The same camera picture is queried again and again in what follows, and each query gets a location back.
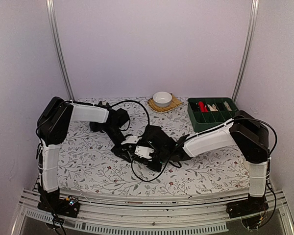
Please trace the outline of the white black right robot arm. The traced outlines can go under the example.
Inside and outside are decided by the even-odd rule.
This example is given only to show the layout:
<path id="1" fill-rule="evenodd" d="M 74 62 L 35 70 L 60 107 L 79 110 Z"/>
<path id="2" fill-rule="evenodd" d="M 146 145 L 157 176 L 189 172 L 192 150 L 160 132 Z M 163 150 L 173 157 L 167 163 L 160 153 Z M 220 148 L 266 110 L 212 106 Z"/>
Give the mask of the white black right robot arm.
<path id="1" fill-rule="evenodd" d="M 254 119 L 245 111 L 237 111 L 234 117 L 215 127 L 184 135 L 178 141 L 171 140 L 159 126 L 148 126 L 136 142 L 134 159 L 147 160 L 148 167 L 161 171 L 161 158 L 184 161 L 212 150 L 237 146 L 243 154 L 249 171 L 247 199 L 228 203 L 226 212 L 230 218 L 265 212 L 269 206 L 265 191 L 269 177 L 269 131 L 274 129 L 264 121 Z"/>

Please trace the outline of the black striped underwear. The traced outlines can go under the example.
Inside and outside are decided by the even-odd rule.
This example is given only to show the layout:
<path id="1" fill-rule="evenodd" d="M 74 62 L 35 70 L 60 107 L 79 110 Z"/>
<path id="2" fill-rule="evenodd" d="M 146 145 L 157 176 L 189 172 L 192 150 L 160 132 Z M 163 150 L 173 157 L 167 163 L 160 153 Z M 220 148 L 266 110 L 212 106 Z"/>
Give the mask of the black striped underwear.
<path id="1" fill-rule="evenodd" d="M 141 136 L 124 136 L 119 130 L 113 129 L 108 136 L 114 146 L 111 151 L 127 162 L 133 160 L 141 163 L 163 162 L 170 155 L 174 141 L 161 127 L 148 125 Z"/>

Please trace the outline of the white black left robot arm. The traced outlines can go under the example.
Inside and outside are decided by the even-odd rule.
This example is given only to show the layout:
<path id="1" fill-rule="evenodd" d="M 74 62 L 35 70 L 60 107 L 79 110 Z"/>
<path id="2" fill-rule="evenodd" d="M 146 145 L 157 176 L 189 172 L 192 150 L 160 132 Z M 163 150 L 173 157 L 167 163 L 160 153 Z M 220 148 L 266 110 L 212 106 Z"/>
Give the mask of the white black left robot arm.
<path id="1" fill-rule="evenodd" d="M 114 144 L 112 152 L 128 162 L 131 159 L 124 146 L 136 144 L 141 139 L 138 136 L 123 135 L 121 127 L 129 122 L 129 115 L 124 109 L 114 110 L 102 102 L 92 104 L 53 97 L 39 117 L 36 129 L 36 135 L 40 139 L 37 157 L 41 177 L 41 203 L 52 212 L 60 212 L 63 208 L 57 181 L 58 158 L 69 125 L 74 121 L 88 122 L 93 132 L 105 132 Z"/>

